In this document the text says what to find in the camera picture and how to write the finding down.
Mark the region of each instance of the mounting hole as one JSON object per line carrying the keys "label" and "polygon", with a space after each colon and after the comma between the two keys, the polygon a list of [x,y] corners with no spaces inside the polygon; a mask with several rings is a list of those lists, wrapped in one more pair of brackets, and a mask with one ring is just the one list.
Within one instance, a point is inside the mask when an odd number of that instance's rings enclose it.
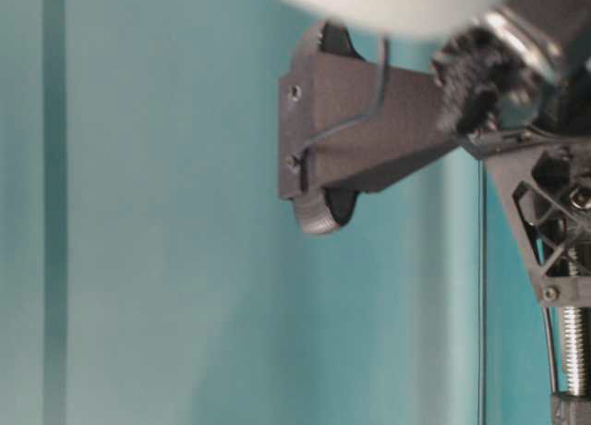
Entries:
{"label": "mounting hole", "polygon": [[292,86],[289,89],[289,97],[293,102],[299,102],[299,99],[302,98],[302,89],[297,85]]}

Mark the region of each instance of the blurry white object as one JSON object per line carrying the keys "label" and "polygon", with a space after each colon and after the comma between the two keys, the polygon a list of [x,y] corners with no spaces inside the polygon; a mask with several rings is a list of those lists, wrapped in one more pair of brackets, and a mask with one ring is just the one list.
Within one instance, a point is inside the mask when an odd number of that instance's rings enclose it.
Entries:
{"label": "blurry white object", "polygon": [[427,38],[467,24],[500,0],[292,0],[371,30]]}

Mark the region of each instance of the wire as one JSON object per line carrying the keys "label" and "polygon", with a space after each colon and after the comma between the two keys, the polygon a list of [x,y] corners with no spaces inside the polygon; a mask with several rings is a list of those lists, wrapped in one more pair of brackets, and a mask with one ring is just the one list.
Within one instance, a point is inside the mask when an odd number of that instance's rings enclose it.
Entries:
{"label": "wire", "polygon": [[380,68],[376,72],[376,90],[374,93],[374,98],[369,107],[362,114],[354,115],[352,117],[346,118],[345,120],[337,122],[334,125],[330,125],[318,134],[304,141],[300,151],[295,154],[296,159],[298,159],[300,163],[306,157],[308,150],[319,141],[334,136],[335,134],[338,134],[339,132],[348,128],[365,123],[380,111],[381,107],[384,105],[386,87],[388,86],[388,77],[390,73],[390,40],[388,38],[380,38],[379,52]]}
{"label": "wire", "polygon": [[548,348],[548,363],[550,371],[550,390],[558,393],[558,372],[556,370],[556,356],[554,353],[554,334],[552,332],[552,320],[550,319],[550,308],[542,307],[542,318],[546,330],[546,347]]}
{"label": "wire", "polygon": [[488,375],[488,263],[487,263],[487,171],[484,161],[478,162],[478,425],[487,423]]}

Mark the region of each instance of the screw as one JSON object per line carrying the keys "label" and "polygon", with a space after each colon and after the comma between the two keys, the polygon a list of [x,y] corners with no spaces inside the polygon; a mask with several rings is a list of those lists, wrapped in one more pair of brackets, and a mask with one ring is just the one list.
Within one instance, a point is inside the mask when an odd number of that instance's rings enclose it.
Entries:
{"label": "screw", "polygon": [[558,155],[563,162],[570,162],[572,160],[571,152],[566,146],[562,146],[558,150]]}
{"label": "screw", "polygon": [[571,205],[580,211],[591,210],[591,189],[577,187],[569,195]]}
{"label": "screw", "polygon": [[287,166],[292,173],[299,171],[300,161],[297,157],[292,154],[285,156],[284,159],[285,166]]}
{"label": "screw", "polygon": [[292,86],[289,90],[289,96],[291,97],[292,101],[299,102],[299,99],[302,97],[302,89],[297,85]]}
{"label": "screw", "polygon": [[559,295],[559,291],[555,286],[546,286],[544,288],[544,300],[546,300],[547,302],[553,302],[554,300],[556,300],[558,298]]}
{"label": "screw", "polygon": [[522,141],[530,141],[533,137],[534,137],[534,134],[532,134],[532,131],[530,131],[529,129],[526,129],[521,134],[521,140]]}

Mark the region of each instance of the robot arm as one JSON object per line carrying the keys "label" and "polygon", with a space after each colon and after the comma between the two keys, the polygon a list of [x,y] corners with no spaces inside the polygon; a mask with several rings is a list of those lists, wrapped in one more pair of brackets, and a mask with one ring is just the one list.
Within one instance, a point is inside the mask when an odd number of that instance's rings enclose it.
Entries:
{"label": "robot arm", "polygon": [[310,234],[456,147],[485,161],[549,339],[559,313],[557,425],[591,423],[590,57],[591,0],[504,0],[443,45],[434,75],[366,63],[343,27],[320,23],[279,87],[279,194]]}

